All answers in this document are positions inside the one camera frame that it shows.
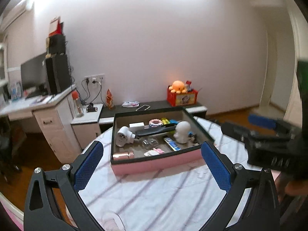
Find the air conditioner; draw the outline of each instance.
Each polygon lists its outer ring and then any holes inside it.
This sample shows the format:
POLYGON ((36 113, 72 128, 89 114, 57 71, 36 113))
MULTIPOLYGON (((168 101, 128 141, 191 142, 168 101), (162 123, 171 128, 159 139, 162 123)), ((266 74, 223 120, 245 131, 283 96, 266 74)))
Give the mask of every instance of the air conditioner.
POLYGON ((0 31, 6 30, 10 24, 15 21, 19 16, 21 16, 24 12, 30 11, 33 7, 32 0, 22 0, 18 3, 11 11, 8 12, 7 16, 5 16, 0 25, 0 31))

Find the red basket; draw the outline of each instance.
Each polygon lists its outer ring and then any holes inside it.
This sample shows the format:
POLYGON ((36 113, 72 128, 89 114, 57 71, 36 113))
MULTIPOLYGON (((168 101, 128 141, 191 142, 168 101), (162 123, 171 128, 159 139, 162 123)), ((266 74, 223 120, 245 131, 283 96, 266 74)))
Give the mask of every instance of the red basket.
POLYGON ((171 106, 185 106, 185 105, 192 105, 197 102, 197 90, 192 90, 191 92, 177 94, 171 93, 169 88, 167 88, 167 101, 170 103, 171 106))

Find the white plug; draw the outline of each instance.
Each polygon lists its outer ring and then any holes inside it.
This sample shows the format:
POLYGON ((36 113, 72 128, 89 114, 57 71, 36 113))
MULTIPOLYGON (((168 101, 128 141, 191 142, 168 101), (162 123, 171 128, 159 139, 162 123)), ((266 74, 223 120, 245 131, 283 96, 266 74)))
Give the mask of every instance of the white plug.
POLYGON ((93 88, 94 89, 96 89, 97 88, 97 84, 96 84, 96 77, 94 76, 94 77, 92 77, 92 86, 93 86, 93 88))

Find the orange octopus plush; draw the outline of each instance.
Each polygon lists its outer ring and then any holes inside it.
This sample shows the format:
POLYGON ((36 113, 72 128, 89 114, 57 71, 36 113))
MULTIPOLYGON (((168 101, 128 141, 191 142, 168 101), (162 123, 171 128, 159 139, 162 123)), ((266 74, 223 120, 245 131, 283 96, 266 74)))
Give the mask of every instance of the orange octopus plush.
POLYGON ((169 87, 169 90, 171 93, 187 93, 187 89, 185 87, 185 84, 181 81, 175 81, 172 86, 169 87))

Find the blue gripper pad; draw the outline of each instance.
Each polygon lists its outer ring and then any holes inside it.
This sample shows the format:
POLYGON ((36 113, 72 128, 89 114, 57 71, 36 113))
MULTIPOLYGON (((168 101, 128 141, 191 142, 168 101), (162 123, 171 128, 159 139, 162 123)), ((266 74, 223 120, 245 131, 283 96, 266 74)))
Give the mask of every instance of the blue gripper pad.
POLYGON ((254 114, 250 114, 248 116, 248 121, 256 126, 259 127, 264 127, 264 128, 268 128, 268 129, 275 129, 276 128, 276 120, 271 119, 271 118, 267 118, 267 117, 263 117, 263 116, 258 116, 258 115, 254 115, 254 114))
POLYGON ((201 154, 219 188, 228 193, 231 188, 231 175, 227 168, 206 142, 201 146, 201 154))
POLYGON ((98 163, 103 156, 103 145, 97 142, 95 147, 91 150, 87 158, 79 167, 74 175, 74 189, 78 192, 83 190, 88 184, 92 174, 94 173, 98 163))

